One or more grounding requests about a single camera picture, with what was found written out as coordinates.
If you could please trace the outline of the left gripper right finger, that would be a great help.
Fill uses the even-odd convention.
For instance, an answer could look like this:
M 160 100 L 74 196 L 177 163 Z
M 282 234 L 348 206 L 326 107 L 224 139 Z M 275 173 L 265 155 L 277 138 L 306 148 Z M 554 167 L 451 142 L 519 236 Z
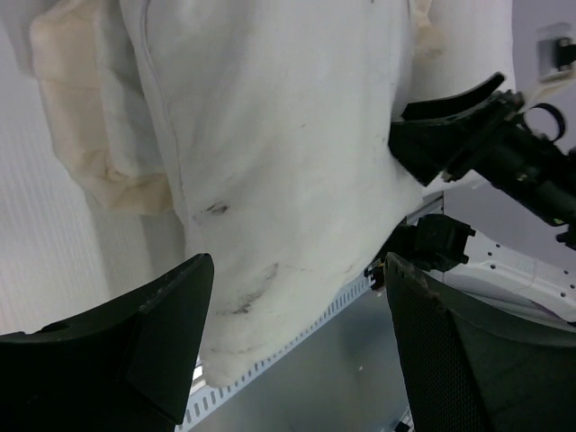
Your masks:
M 385 286 L 417 431 L 573 431 L 575 331 L 523 319 L 390 253 Z

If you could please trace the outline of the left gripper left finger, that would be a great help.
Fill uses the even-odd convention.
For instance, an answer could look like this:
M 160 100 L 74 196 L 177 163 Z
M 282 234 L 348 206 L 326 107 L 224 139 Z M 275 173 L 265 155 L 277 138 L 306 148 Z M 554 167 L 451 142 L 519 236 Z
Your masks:
M 4 431 L 172 431 L 185 420 L 211 256 L 33 332 L 1 338 Z

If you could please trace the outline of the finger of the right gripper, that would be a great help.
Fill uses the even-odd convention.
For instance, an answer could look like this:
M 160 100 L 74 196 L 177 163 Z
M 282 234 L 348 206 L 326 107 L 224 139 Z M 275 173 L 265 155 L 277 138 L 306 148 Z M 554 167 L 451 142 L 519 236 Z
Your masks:
M 476 121 L 398 121 L 391 124 L 388 146 L 393 157 L 424 187 L 440 177 L 457 182 L 472 170 L 455 174 L 453 162 L 477 133 Z
M 494 73 L 479 85 L 457 95 L 409 103 L 401 114 L 404 121 L 424 121 L 450 117 L 487 100 L 504 83 L 506 77 Z

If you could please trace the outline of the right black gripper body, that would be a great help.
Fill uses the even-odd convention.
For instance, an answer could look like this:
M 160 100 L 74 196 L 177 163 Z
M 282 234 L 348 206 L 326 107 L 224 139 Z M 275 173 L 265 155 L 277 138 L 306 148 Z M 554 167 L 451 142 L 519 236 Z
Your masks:
M 525 98 L 520 92 L 497 92 L 497 107 L 450 157 L 442 170 L 441 178 L 446 183 L 462 179 L 492 149 L 503 140 L 509 129 L 517 123 L 520 110 L 525 106 Z

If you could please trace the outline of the white pillow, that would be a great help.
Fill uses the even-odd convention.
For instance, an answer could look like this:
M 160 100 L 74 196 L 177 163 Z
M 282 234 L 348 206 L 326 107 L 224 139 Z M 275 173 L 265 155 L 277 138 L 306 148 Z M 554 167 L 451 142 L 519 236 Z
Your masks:
M 392 119 L 513 72 L 509 1 L 120 8 L 187 248 L 215 266 L 212 387 L 309 328 L 420 206 Z

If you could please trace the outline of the grey cream ruffled pillowcase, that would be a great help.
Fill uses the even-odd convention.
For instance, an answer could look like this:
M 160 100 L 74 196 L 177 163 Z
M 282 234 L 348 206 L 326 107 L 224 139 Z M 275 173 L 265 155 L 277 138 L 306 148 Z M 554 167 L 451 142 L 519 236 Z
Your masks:
M 438 95 L 451 1 L 60 1 L 31 24 L 54 151 L 101 206 L 344 219 L 419 189 L 384 148 Z

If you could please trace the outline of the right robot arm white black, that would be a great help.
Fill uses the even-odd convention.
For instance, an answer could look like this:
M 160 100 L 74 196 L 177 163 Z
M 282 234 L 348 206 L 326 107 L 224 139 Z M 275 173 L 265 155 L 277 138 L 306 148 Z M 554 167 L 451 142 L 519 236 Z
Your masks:
M 496 73 L 442 99 L 410 103 L 391 125 L 393 157 L 421 184 L 451 183 L 476 173 L 491 186 L 557 227 L 558 242 L 575 246 L 575 156 L 532 131 L 521 93 L 501 91 Z M 470 225 L 443 214 L 402 223 L 383 246 L 448 284 L 478 280 L 510 300 L 525 299 L 567 323 L 575 321 L 575 275 L 490 242 Z

